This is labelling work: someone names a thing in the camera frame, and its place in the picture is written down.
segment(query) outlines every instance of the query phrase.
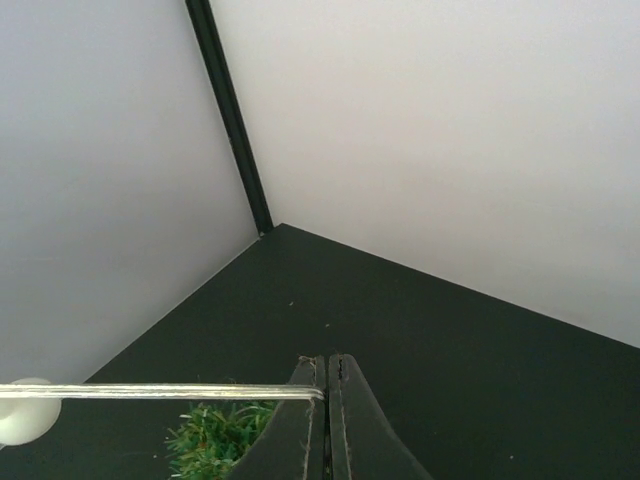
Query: dark green corner trim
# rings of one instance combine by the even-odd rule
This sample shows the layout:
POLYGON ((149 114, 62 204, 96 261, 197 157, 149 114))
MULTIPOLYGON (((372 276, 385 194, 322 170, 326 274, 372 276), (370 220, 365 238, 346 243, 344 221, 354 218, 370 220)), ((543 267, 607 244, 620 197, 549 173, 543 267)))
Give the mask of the dark green corner trim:
POLYGON ((273 230, 273 222, 267 199, 262 189, 247 130, 242 120, 240 106, 233 88, 229 68, 218 29, 216 28, 209 0, 186 0, 189 16, 193 23, 202 58, 211 80, 211 86, 218 101, 229 142, 235 156, 240 177, 249 199, 253 219, 260 235, 273 230))

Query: green grass patch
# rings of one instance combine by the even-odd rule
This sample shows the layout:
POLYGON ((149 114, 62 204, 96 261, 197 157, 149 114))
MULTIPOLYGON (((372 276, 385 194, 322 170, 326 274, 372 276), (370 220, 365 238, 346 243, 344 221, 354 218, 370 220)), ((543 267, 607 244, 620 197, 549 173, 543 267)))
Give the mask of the green grass patch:
POLYGON ((240 461, 265 429, 276 402, 204 403, 180 415, 166 441, 172 478, 220 480, 240 461))

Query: white panel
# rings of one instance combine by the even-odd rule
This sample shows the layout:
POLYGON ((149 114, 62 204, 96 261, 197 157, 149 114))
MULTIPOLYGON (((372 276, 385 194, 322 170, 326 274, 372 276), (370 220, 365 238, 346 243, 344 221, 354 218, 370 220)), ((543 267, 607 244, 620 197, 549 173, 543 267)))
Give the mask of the white panel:
POLYGON ((640 3, 213 4, 277 222, 640 346, 640 3))
POLYGON ((0 382, 83 380, 257 233, 182 2, 4 2, 0 43, 0 382))

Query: dark green floor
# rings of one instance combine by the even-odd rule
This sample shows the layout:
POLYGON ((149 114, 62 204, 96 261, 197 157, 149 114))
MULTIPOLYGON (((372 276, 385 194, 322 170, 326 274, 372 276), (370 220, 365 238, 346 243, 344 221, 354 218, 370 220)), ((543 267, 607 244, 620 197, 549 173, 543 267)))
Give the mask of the dark green floor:
MULTIPOLYGON (((288 226, 91 381, 284 382, 298 355, 334 352, 437 480, 640 479, 639 349, 288 226)), ((0 454, 0 479, 167 478, 185 408, 67 401, 0 454)))

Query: white ball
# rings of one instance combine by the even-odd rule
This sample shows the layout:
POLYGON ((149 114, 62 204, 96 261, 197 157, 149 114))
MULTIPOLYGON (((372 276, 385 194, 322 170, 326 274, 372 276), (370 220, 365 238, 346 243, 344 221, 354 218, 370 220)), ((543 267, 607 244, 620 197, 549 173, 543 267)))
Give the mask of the white ball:
MULTIPOLYGON (((45 385, 42 378, 23 378, 14 384, 45 385)), ((0 444, 22 445, 41 437, 60 415, 58 398, 0 398, 0 444)))

